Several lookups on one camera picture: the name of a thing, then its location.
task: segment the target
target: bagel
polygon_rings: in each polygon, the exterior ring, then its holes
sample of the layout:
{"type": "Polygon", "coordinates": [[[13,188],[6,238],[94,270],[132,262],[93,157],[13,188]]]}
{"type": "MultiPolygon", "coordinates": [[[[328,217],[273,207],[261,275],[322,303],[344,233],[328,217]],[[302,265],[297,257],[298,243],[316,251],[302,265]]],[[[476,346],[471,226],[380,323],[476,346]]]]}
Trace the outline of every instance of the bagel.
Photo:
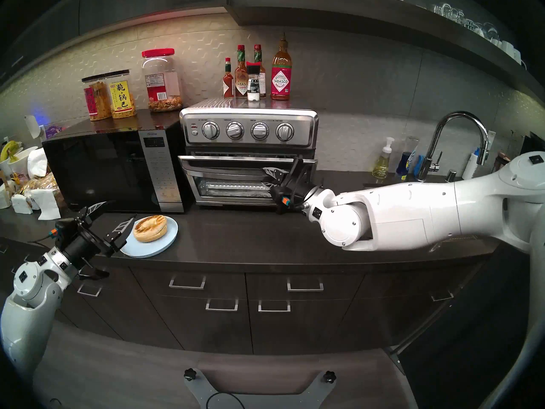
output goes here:
{"type": "Polygon", "coordinates": [[[139,242],[152,242],[167,232],[167,219],[164,215],[152,215],[136,224],[132,234],[139,242]]]}

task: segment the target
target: open shelf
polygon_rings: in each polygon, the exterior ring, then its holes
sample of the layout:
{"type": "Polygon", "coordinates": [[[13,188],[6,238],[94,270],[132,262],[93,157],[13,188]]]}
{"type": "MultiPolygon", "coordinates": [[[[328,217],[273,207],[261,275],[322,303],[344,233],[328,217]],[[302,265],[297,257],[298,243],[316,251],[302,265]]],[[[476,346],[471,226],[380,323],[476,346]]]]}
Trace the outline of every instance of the open shelf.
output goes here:
{"type": "Polygon", "coordinates": [[[363,33],[432,50],[476,67],[545,105],[545,89],[500,48],[463,26],[399,0],[229,0],[241,26],[363,33]]]}

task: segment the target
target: chrome faucet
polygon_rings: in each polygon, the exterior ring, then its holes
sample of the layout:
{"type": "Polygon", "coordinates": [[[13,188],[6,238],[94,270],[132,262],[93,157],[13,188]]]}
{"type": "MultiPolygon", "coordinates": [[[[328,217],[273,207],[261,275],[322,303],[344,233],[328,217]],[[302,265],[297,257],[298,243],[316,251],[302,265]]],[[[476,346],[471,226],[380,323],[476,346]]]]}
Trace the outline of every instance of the chrome faucet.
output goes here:
{"type": "Polygon", "coordinates": [[[479,133],[481,135],[481,147],[479,149],[479,156],[477,157],[477,164],[479,165],[485,164],[486,156],[488,153],[488,151],[486,150],[486,148],[488,147],[488,133],[486,132],[485,126],[483,126],[481,121],[470,112],[455,111],[455,112],[451,112],[450,114],[447,114],[437,124],[437,127],[435,128],[435,132],[433,133],[432,141],[429,144],[426,157],[424,158],[424,161],[422,162],[420,171],[416,175],[416,180],[426,181],[426,177],[428,176],[428,171],[431,171],[431,172],[439,171],[439,164],[438,164],[439,160],[437,160],[436,164],[432,164],[433,152],[435,151],[435,147],[437,146],[437,142],[439,141],[439,135],[441,134],[443,127],[445,127],[445,125],[449,121],[458,117],[464,117],[471,120],[479,128],[479,133]]]}

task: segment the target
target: snack jar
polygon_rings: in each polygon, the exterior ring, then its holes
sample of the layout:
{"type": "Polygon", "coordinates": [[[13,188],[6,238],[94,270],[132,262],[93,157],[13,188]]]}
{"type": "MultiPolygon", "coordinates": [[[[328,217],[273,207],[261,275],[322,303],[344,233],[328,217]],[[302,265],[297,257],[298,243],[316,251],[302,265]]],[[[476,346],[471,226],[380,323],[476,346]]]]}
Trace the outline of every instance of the snack jar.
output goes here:
{"type": "Polygon", "coordinates": [[[174,48],[142,51],[150,111],[181,110],[180,81],[174,68],[174,48]]]}
{"type": "Polygon", "coordinates": [[[89,118],[92,121],[103,120],[112,117],[110,106],[110,97],[108,96],[108,85],[102,82],[106,74],[98,74],[83,78],[83,91],[85,92],[85,102],[89,118]]]}
{"type": "Polygon", "coordinates": [[[129,90],[129,70],[111,71],[106,73],[106,79],[112,117],[125,118],[135,115],[135,99],[129,90]]]}

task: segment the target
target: blue plate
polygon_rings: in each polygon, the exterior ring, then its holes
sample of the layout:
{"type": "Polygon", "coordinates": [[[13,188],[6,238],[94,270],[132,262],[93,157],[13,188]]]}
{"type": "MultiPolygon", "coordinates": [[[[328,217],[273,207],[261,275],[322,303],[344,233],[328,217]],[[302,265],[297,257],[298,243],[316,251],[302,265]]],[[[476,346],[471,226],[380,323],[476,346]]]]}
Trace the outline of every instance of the blue plate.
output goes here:
{"type": "Polygon", "coordinates": [[[157,255],[158,253],[163,252],[167,247],[172,244],[172,242],[174,242],[174,239],[176,239],[176,235],[178,234],[178,223],[169,216],[166,217],[166,219],[166,234],[163,237],[157,239],[156,241],[146,243],[139,242],[135,239],[133,235],[135,226],[140,221],[136,220],[132,226],[131,234],[129,234],[129,236],[127,237],[127,243],[121,248],[121,252],[132,258],[147,258],[149,256],[157,255]]]}

